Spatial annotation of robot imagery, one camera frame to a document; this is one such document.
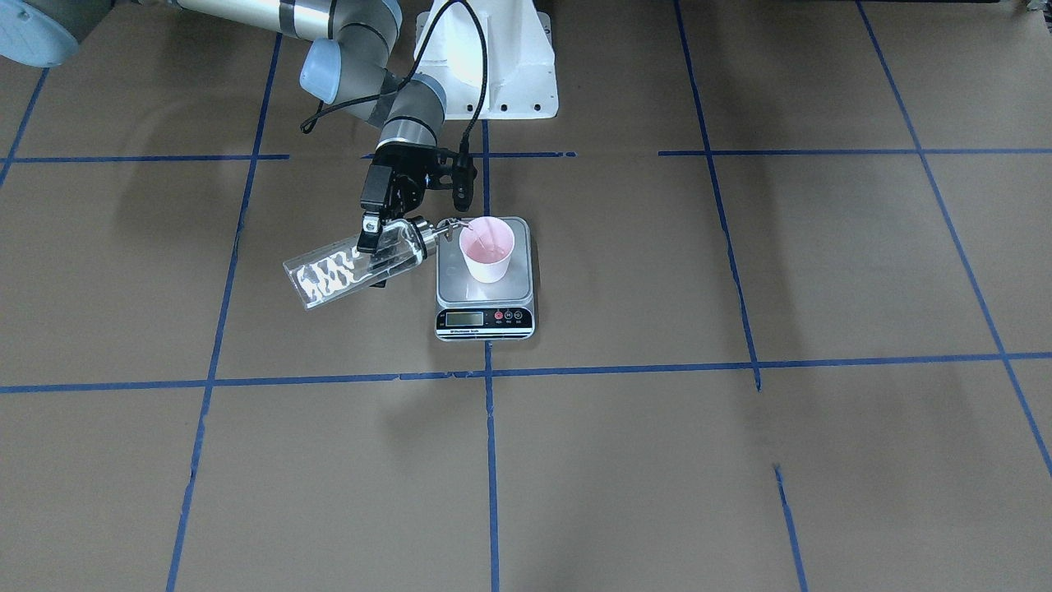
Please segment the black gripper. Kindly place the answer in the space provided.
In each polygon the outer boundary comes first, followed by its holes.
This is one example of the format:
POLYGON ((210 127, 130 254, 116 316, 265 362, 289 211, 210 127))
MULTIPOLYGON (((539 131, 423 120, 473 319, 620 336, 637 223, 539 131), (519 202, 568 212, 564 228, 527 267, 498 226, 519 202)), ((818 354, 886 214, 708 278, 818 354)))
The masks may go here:
POLYGON ((428 176, 434 168, 434 146, 379 147, 360 197, 363 209, 358 251, 375 254, 387 220, 404 218, 423 202, 428 176))

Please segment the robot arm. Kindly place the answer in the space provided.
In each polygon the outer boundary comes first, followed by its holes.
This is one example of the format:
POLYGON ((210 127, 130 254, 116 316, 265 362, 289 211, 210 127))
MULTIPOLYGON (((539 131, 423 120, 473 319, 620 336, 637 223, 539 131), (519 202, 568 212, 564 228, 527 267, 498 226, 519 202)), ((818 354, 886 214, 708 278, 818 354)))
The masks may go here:
MULTIPOLYGON (((122 4, 148 1, 2 1, 2 56, 29 67, 59 67, 93 30, 122 4)), ((413 70, 398 77, 386 68, 399 38, 398 1, 157 1, 177 11, 270 30, 282 39, 311 41, 300 82, 320 101, 301 124, 310 132, 328 113, 347 111, 381 130, 376 158, 361 195, 359 252, 386 248, 390 229, 401 224, 421 244, 442 229, 424 218, 401 221, 420 206, 426 190, 451 190, 457 207, 470 206, 476 169, 464 132, 461 151, 437 147, 445 121, 445 90, 416 57, 413 70)))

